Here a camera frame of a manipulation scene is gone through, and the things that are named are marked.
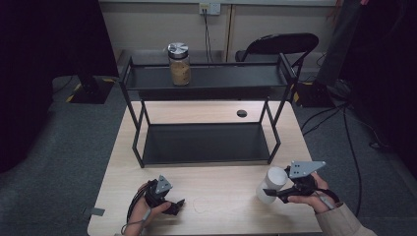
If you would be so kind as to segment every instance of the gray carpet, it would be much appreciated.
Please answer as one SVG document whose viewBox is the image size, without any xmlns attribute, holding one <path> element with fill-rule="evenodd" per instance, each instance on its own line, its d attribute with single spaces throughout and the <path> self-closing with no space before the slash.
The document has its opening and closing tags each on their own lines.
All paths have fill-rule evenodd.
<svg viewBox="0 0 417 236">
<path fill-rule="evenodd" d="M 69 77 L 55 79 L 55 89 L 69 80 Z M 28 158 L 0 174 L 1 236 L 87 235 L 89 216 L 83 212 L 94 207 L 126 103 L 117 84 L 105 104 L 65 102 L 77 83 L 74 78 L 54 94 L 48 121 Z M 295 105 L 294 109 L 300 126 L 323 110 Z M 310 121 L 303 131 L 331 112 Z M 407 179 L 406 170 L 397 167 L 401 167 L 401 162 L 394 153 L 368 146 L 375 137 L 358 121 L 352 107 L 346 110 L 346 117 L 362 176 L 359 219 L 378 235 L 415 235 L 415 180 Z M 319 173 L 355 212 L 359 201 L 358 175 L 343 112 L 326 120 L 305 139 L 312 158 L 328 163 Z"/>
</svg>

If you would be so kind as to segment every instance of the sleeve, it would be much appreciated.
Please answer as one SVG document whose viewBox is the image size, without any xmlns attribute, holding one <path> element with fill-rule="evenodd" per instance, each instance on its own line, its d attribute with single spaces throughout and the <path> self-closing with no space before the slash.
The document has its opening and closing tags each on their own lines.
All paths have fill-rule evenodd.
<svg viewBox="0 0 417 236">
<path fill-rule="evenodd" d="M 337 236 L 376 236 L 374 231 L 365 228 L 346 204 L 338 208 L 316 214 L 316 219 L 325 235 Z"/>
</svg>

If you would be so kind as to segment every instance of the hand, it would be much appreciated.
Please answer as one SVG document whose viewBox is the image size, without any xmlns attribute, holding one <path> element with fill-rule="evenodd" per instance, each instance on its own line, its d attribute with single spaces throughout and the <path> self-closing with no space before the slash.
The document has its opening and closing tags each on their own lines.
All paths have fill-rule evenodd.
<svg viewBox="0 0 417 236">
<path fill-rule="evenodd" d="M 155 217 L 160 215 L 163 211 L 169 209 L 169 207 L 171 207 L 171 202 L 166 202 L 162 205 L 152 208 L 150 211 L 150 215 L 145 222 L 130 224 L 129 226 L 126 227 L 124 235 L 135 235 L 135 236 L 139 235 L 142 229 L 147 227 Z M 141 221 L 144 218 L 145 214 L 147 213 L 148 209 L 149 209 L 149 206 L 147 204 L 147 201 L 145 200 L 145 197 L 141 197 L 138 200 L 138 202 L 135 204 L 128 223 Z"/>
<path fill-rule="evenodd" d="M 328 189 L 328 183 L 325 180 L 323 180 L 317 173 L 312 173 L 311 175 L 315 178 L 317 187 L 319 189 L 324 189 L 324 190 Z M 320 191 L 316 191 L 316 192 L 319 194 L 319 196 L 326 197 L 328 199 L 328 202 L 331 205 L 335 206 L 334 200 L 331 197 L 329 197 L 327 194 L 320 192 Z M 293 204 L 309 205 L 310 207 L 314 209 L 316 213 L 323 213 L 323 212 L 328 211 L 329 210 L 328 206 L 326 206 L 326 204 L 323 203 L 322 200 L 320 200 L 319 196 L 315 193 L 311 196 L 290 196 L 288 197 L 288 201 Z"/>
</svg>

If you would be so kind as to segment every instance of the black metal shelf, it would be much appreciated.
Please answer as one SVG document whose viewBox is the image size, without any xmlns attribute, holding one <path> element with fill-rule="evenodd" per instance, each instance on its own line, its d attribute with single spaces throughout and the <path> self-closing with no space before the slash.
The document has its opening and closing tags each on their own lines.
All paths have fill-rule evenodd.
<svg viewBox="0 0 417 236">
<path fill-rule="evenodd" d="M 186 86 L 174 86 L 167 65 L 135 65 L 132 58 L 125 67 L 121 89 L 135 123 L 133 151 L 145 165 L 270 164 L 280 146 L 275 125 L 295 81 L 283 54 L 277 63 L 194 64 L 192 79 Z M 271 88 L 285 88 L 274 116 L 269 110 Z M 139 118 L 133 109 L 129 90 L 137 91 L 142 103 Z M 146 101 L 199 99 L 261 99 L 264 107 L 257 122 L 154 124 L 148 116 Z M 273 130 L 275 146 L 269 151 L 262 121 Z M 138 140 L 144 117 L 148 132 L 143 156 Z"/>
<path fill-rule="evenodd" d="M 267 164 L 261 124 L 172 124 L 148 129 L 144 165 L 220 163 Z"/>
</svg>

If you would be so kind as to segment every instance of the chair backrest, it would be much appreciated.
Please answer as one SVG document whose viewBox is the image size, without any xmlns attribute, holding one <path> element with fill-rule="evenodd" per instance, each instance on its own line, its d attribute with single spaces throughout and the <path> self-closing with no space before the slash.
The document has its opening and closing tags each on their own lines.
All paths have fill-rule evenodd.
<svg viewBox="0 0 417 236">
<path fill-rule="evenodd" d="M 300 58 L 302 60 L 318 44 L 319 38 L 309 32 L 271 34 L 253 41 L 245 50 L 241 61 L 245 61 L 249 54 L 278 55 L 278 53 L 304 53 Z"/>
</svg>

